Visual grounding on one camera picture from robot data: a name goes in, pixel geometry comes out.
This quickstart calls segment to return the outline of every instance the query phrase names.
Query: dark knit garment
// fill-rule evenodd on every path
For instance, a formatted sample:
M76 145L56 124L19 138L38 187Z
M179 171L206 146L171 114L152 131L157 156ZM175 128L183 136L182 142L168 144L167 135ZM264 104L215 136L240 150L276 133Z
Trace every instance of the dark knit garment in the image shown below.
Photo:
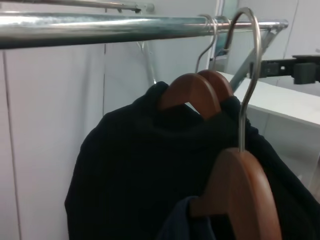
M186 105L159 112L167 87L106 114L84 140L65 200L70 240L154 240L178 201L202 195L220 151L238 145L236 97L204 121ZM319 204L249 121L246 149L269 180L282 238L319 239Z

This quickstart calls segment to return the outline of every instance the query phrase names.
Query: black sweater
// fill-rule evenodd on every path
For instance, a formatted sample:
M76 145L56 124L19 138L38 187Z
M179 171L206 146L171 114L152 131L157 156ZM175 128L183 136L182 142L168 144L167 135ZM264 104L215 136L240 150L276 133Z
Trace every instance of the black sweater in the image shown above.
M65 201L70 240L153 240L178 201L203 193L219 152L238 145L237 98L203 121L186 105L157 111L167 87L106 114L84 140ZM283 239L319 237L319 204L249 121L246 149L267 175Z

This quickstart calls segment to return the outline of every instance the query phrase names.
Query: white panel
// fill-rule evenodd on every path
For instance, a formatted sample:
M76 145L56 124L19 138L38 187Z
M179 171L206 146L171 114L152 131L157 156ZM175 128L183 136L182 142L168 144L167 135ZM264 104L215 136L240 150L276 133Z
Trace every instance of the white panel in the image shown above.
M308 186L320 153L320 129L270 114L265 138Z
M283 59L294 22L298 0L240 0L239 7L249 7L258 19L285 19L289 27L275 38L263 55L264 60ZM226 73L235 74L254 47L252 32L234 34L232 48L228 58Z
M318 55L320 53L318 0L301 0L296 12L294 26L289 40L286 56Z
M33 12L104 9L8 4ZM103 114L104 44L6 51L23 240L67 240L64 201L81 143Z
M221 72L230 81L234 75ZM245 78L234 95L242 101L248 91L250 79ZM258 82L249 101L249 107L320 127L320 98L311 94Z
M215 0L152 0L157 16L214 16ZM197 58L209 45L210 37L151 41L155 73L158 81L170 84L182 74L194 73ZM204 69L208 56L202 57L199 69ZM131 104L151 86L146 63L135 42L110 43L106 50L104 112Z
M18 240L18 215L3 52L0 51L0 239Z

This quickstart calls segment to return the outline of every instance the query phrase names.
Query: hanger shoulder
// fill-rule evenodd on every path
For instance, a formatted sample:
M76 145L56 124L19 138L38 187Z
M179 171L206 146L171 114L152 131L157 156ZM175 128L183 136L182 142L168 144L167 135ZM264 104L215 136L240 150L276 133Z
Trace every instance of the hanger shoulder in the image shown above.
M211 84L220 102L234 95L228 80L219 72L202 70L198 74Z
M162 94L158 109L165 110L185 103L190 103L205 120L221 112L215 90L196 73L187 73L174 80Z
M237 240L281 240L277 209L258 160L238 148L223 150L204 194L190 202L191 217L227 214Z

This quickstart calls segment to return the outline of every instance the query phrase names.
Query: wooden hanger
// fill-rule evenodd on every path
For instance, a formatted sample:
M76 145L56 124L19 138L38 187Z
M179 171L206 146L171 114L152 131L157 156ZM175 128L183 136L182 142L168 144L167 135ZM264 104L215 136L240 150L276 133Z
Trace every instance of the wooden hanger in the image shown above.
M220 103L210 83L196 73L178 77L162 94L159 110L190 103L207 120L221 112Z
M246 111L262 60L259 24L249 8L237 11L224 50L228 52L235 24L242 14L248 16L253 27L256 60L239 114L239 148L228 148L219 154L203 195L190 201L190 215L194 218L228 215L237 240L281 240L276 204L268 179L258 160L245 149Z
M210 83L220 103L234 95L228 80L221 73L211 70L202 70L198 72L198 74Z

